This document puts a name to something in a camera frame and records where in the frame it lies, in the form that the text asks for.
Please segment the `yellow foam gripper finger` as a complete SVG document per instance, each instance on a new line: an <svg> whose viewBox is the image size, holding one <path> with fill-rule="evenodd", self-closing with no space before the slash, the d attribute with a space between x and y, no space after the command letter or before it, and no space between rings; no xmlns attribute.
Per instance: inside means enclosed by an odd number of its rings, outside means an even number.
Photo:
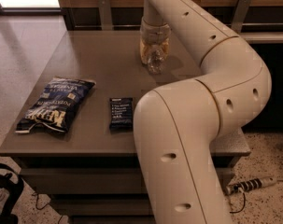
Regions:
<svg viewBox="0 0 283 224"><path fill-rule="evenodd" d="M144 65L148 64L150 45L143 39L140 39L140 59Z"/></svg>
<svg viewBox="0 0 283 224"><path fill-rule="evenodd" d="M161 50L163 52L163 60L165 61L168 57L168 53L169 53L169 39L165 39L162 44L161 44Z"/></svg>

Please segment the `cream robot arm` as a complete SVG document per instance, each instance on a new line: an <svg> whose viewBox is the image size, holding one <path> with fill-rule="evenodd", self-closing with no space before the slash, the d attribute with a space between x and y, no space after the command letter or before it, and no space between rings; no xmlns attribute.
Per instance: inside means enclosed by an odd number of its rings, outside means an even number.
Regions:
<svg viewBox="0 0 283 224"><path fill-rule="evenodd" d="M270 72L236 32L192 0L147 0L202 74L146 93L134 111L134 143L157 224L233 224L209 145L255 119Z"/></svg>

